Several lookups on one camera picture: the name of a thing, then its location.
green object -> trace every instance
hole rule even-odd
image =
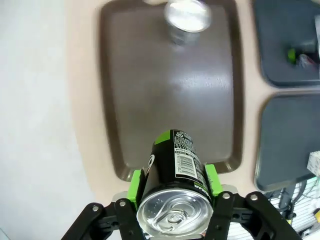
[[[295,64],[297,62],[296,50],[294,48],[289,49],[288,59],[289,59],[290,63],[292,63],[292,64]]]
[[[211,189],[212,195],[215,197],[219,193],[224,191],[224,189],[221,186],[215,165],[206,164],[204,166],[204,169],[209,180],[209,185],[210,185],[209,188]]]
[[[138,194],[138,188],[140,183],[140,175],[141,175],[141,170],[134,170],[133,176],[130,182],[130,187],[126,195],[126,198],[129,199],[130,202],[134,204],[135,209],[138,209],[137,194]]]
[[[162,133],[160,136],[158,136],[154,142],[154,144],[159,144],[164,141],[167,141],[170,139],[170,130]]]

can top rim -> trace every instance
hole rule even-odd
[[[193,3],[195,6],[199,6],[205,11],[206,16],[208,17],[208,20],[204,21],[203,27],[201,27],[201,28],[199,28],[197,30],[190,30],[187,27],[180,26],[180,25],[178,25],[178,24],[176,24],[175,22],[172,21],[172,16],[169,13],[169,10],[171,9],[172,4],[181,4],[182,5],[184,3]],[[173,27],[176,27],[176,28],[178,28],[180,30],[183,30],[185,32],[188,32],[188,33],[199,33],[199,32],[204,31],[205,29],[207,29],[210,26],[210,23],[211,23],[211,9],[209,8],[208,5],[206,5],[205,3],[201,2],[201,1],[198,1],[198,0],[170,0],[170,1],[167,2],[167,4],[164,7],[164,17],[165,17],[166,21]]]
[[[156,234],[154,233],[157,233],[156,230],[152,230],[152,231],[149,231],[147,228],[148,228],[148,224],[146,224],[145,222],[142,221],[142,209],[144,208],[146,202],[148,202],[150,199],[152,198],[155,198],[161,194],[164,194],[164,193],[168,193],[168,192],[178,192],[178,193],[189,193],[189,194],[194,194],[196,195],[197,197],[200,197],[202,200],[204,200],[204,202],[206,203],[207,207],[209,209],[211,209],[211,213],[210,215],[213,213],[213,208],[212,208],[212,205],[210,203],[210,201],[202,194],[196,192],[196,191],[193,191],[193,190],[190,190],[190,189],[186,189],[186,188],[167,188],[167,189],[163,189],[163,190],[159,190],[159,191],[156,191],[152,194],[150,194],[148,197],[146,197],[140,204],[138,210],[137,210],[137,213],[136,213],[136,217],[137,217],[137,220],[140,224],[140,227],[148,234],[154,236],[154,237],[157,237]],[[210,218],[209,217],[207,219],[207,221],[205,222],[205,224],[202,224],[200,227],[194,229],[193,231],[191,232],[186,232],[184,234],[166,234],[166,233],[161,233],[161,236],[170,236],[170,237],[182,237],[182,236],[187,236],[187,235],[190,235],[190,234],[199,234],[199,233],[202,233],[204,232],[207,227],[208,227],[208,224],[209,224],[209,221],[210,221]]]

black can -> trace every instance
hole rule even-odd
[[[151,236],[203,233],[213,213],[204,167],[192,138],[180,130],[160,135],[152,146],[137,211]]]

gray tray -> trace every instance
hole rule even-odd
[[[311,0],[255,0],[254,13],[265,79],[277,87],[319,85],[319,68],[289,63],[288,49],[316,47],[315,16],[320,15],[320,5]]]
[[[309,154],[320,151],[320,93],[281,94],[261,116],[256,186],[273,191],[314,177]]]
[[[168,35],[164,5],[117,0],[100,19],[100,69],[107,134],[117,176],[148,164],[158,135],[189,133],[203,163],[219,173],[242,160],[243,77],[232,0],[206,1],[212,25],[195,45]]]

screw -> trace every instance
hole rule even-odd
[[[230,198],[230,194],[229,194],[229,193],[224,193],[224,194],[222,195],[222,197],[223,197],[224,199],[229,199],[229,198]]]
[[[125,201],[121,201],[121,202],[119,203],[119,205],[120,205],[121,207],[124,207],[124,206],[126,205],[126,202],[125,202]]]
[[[96,212],[98,211],[99,207],[98,206],[93,206],[92,211]]]
[[[252,194],[252,195],[250,196],[250,199],[251,199],[252,201],[257,201],[257,200],[258,200],[258,196],[255,195],[255,194]]]

